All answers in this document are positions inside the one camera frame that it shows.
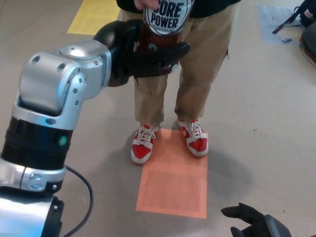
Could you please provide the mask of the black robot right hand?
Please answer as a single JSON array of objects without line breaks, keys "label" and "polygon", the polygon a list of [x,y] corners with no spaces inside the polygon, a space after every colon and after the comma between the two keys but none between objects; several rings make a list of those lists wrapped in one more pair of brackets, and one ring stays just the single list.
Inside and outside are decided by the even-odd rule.
[{"label": "black robot right hand", "polygon": [[231,227],[233,237],[292,237],[289,229],[275,217],[264,215],[246,204],[225,207],[221,212],[226,217],[241,219],[250,225],[243,230]]}]

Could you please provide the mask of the person's bare hand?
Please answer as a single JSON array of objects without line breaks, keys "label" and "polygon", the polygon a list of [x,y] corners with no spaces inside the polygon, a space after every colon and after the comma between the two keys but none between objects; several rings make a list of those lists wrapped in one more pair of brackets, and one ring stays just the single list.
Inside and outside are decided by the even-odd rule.
[{"label": "person's bare hand", "polygon": [[159,8],[159,0],[134,0],[134,4],[138,10],[143,10],[146,7],[151,10]]}]

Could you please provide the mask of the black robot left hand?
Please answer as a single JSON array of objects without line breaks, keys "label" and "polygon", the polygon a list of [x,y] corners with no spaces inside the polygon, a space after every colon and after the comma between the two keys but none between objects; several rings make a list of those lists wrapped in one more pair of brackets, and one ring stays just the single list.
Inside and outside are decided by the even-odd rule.
[{"label": "black robot left hand", "polygon": [[118,87],[125,85],[129,77],[158,77],[167,75],[166,66],[184,57],[190,50],[187,42],[163,46],[154,51],[135,51],[134,44],[140,41],[142,20],[114,21],[104,25],[93,37],[105,45],[111,53],[111,73],[104,85]]}]

